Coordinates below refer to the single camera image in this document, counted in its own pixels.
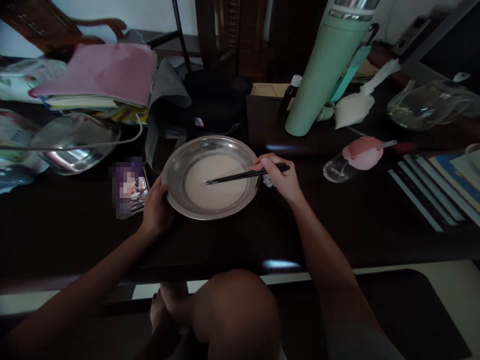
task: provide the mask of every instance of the white wall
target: white wall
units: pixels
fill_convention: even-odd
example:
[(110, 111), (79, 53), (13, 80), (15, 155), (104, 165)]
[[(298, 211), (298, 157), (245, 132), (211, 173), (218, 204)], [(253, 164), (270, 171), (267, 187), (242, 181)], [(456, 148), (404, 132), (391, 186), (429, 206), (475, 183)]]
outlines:
[[(265, 40), (269, 38), (273, 1), (281, 0), (268, 0), (263, 29)], [(133, 29), (158, 32), (176, 29), (171, 0), (53, 0), (53, 2), (72, 18), (85, 20), (119, 18), (128, 28)], [(177, 2), (183, 33), (197, 35), (195, 0), (177, 0)], [(388, 24), (388, 42), (394, 44), (417, 16), (428, 14), (435, 5), (455, 7), (460, 2), (461, 0), (381, 0), (373, 16), (373, 22), (380, 23), (380, 30), (375, 38), (386, 40)], [(106, 26), (81, 26), (80, 30), (86, 35), (99, 36), (107, 43), (113, 43), (116, 39), (113, 32)], [(0, 20), (0, 55), (36, 58), (42, 55), (42, 52)]]
[[(67, 16), (83, 20), (119, 18), (127, 27), (138, 30), (169, 32), (177, 29), (171, 0), (52, 0)], [(197, 35), (195, 0), (177, 0), (181, 28), (186, 35)], [(96, 35), (107, 43), (115, 35), (107, 26), (80, 26), (86, 35)], [(0, 20), (0, 55), (36, 58), (42, 52)]]
[(403, 31), (417, 16), (429, 14), (435, 5), (455, 8), (461, 1), (462, 0), (380, 0), (372, 19), (373, 23), (380, 24), (380, 30), (376, 34), (375, 39), (395, 44)]

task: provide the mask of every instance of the phone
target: phone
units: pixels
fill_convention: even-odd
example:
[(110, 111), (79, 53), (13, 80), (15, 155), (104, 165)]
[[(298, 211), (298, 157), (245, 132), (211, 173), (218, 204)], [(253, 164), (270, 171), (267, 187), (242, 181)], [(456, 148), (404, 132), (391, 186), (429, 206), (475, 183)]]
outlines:
[(118, 219), (127, 219), (144, 210), (145, 198), (150, 191), (145, 167), (125, 163), (116, 172), (115, 207)]
[(131, 214), (138, 214), (144, 210), (145, 198), (150, 191), (150, 184), (145, 176), (145, 167), (135, 176), (135, 183), (131, 187), (130, 209)]

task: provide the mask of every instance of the stainless steel bowl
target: stainless steel bowl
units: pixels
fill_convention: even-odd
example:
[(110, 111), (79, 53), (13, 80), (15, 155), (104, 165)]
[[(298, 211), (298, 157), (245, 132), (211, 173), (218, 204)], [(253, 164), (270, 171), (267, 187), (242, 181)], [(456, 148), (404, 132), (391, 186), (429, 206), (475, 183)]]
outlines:
[[(116, 142), (120, 135), (121, 128), (117, 123), (72, 113), (49, 122), (35, 134), (31, 145), (36, 148), (73, 148)], [(98, 164), (114, 147), (113, 144), (69, 151), (42, 151), (38, 155), (57, 174), (75, 175)]]
[(167, 199), (179, 213), (197, 220), (215, 220), (233, 215), (254, 198), (258, 189), (258, 177), (249, 177), (242, 197), (219, 210), (198, 207), (190, 201), (185, 192), (185, 177), (190, 168), (199, 160), (211, 155), (229, 155), (245, 167), (254, 164), (255, 153), (243, 142), (221, 135), (211, 135), (189, 141), (173, 152), (163, 168), (161, 182), (168, 183)]

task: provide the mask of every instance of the black chopsticks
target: black chopsticks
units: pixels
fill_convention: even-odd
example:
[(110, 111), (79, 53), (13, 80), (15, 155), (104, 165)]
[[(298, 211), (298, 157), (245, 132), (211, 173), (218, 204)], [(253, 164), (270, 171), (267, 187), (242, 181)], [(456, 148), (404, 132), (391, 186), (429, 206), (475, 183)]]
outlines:
[[(276, 167), (282, 173), (284, 171), (290, 170), (290, 166), (288, 166), (286, 163), (276, 164)], [(265, 170), (263, 168), (262, 170), (259, 170), (259, 171), (253, 171), (252, 170), (252, 171), (242, 172), (242, 173), (239, 173), (239, 174), (236, 174), (236, 175), (230, 175), (230, 176), (220, 177), (220, 178), (214, 179), (214, 180), (209, 180), (209, 181), (206, 181), (205, 184), (206, 185), (212, 185), (212, 184), (218, 184), (218, 183), (225, 183), (227, 181), (252, 178), (252, 177), (255, 177), (255, 176), (265, 175), (265, 174), (267, 174), (267, 170)]]

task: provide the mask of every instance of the small bottle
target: small bottle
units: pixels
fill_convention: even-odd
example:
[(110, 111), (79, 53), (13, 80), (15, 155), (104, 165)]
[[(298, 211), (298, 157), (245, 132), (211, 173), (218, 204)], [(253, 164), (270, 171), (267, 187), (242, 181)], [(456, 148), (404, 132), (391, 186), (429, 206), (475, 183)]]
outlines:
[(300, 75), (293, 75), (290, 81), (290, 85), (286, 88), (283, 99), (281, 100), (280, 109), (278, 114), (286, 118), (289, 115), (290, 108), (292, 107), (292, 99), (297, 95), (302, 77)]

